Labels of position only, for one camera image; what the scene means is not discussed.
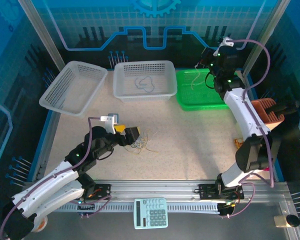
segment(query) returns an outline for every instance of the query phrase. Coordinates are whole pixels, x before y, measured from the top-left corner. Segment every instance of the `beige tabletop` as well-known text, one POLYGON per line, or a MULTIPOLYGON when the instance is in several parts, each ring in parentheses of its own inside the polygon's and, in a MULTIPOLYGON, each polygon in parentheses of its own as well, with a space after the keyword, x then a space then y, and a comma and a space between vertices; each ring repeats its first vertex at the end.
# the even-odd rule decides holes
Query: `beige tabletop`
MULTIPOLYGON (((138 155, 116 146, 111 157, 97 161, 87 173, 94 180, 214 180, 235 162, 234 139, 239 135, 229 109, 183 111, 176 97, 169 101, 123 103, 113 96, 113 72, 85 118, 61 114, 45 173, 82 143, 88 117, 118 113, 127 127, 149 131, 148 151, 138 155)), ((93 121, 93 126, 104 126, 93 121)))

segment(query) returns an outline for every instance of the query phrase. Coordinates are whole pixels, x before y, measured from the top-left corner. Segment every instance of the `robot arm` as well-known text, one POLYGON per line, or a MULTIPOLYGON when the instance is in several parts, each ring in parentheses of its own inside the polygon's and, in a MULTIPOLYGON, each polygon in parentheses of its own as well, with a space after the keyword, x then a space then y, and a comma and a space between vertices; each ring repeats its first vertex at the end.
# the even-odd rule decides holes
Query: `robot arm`
POLYGON ((87 149, 88 133, 84 142, 73 149, 58 167, 28 189, 14 195, 12 201, 6 204, 3 209, 3 218, 21 201, 4 226, 4 231, 11 240, 20 240, 30 232, 35 232, 46 215, 72 200, 78 198, 83 198, 84 201, 99 199, 99 196, 94 194, 96 184, 86 172, 96 164, 97 160, 109 157, 116 145, 123 147, 131 145, 139 137, 137 127, 126 128, 125 135, 115 132, 113 127, 106 126, 106 128, 110 132, 101 126, 93 127, 90 149, 87 149), (78 165, 87 151, 89 151, 87 158, 78 165), (25 198, 30 191, 33 192, 28 198, 25 198))

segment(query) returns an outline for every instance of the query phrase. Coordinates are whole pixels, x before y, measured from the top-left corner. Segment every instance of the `white plastic basket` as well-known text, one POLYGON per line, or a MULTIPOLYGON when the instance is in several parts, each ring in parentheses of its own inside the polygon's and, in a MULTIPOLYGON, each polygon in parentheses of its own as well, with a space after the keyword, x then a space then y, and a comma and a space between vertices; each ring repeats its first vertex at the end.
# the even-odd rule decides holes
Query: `white plastic basket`
POLYGON ((113 95, 122 102, 167 101, 176 93, 171 61, 121 62, 114 68, 113 95))
POLYGON ((44 92, 39 104, 58 113, 83 118, 101 91, 107 74, 105 68, 71 61, 44 92))

